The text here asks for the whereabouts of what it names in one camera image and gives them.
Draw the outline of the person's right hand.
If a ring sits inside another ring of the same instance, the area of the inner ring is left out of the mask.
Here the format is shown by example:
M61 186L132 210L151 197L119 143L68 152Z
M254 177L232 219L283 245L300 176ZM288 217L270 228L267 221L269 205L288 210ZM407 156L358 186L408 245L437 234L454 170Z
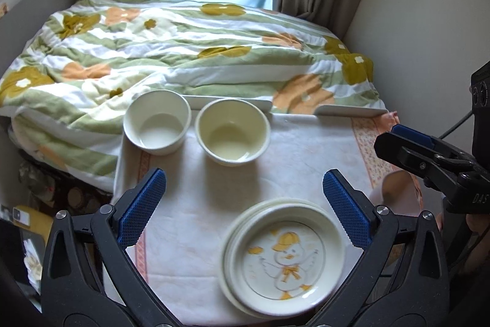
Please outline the person's right hand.
M417 179L403 170L386 174L377 190L376 196L380 203L388 206L395 213L417 216L424 208ZM467 222L470 232L481 235L489 227L489 214L463 216L463 225ZM449 216L444 217L440 213L436 216L436 223L442 232L446 225L449 226Z

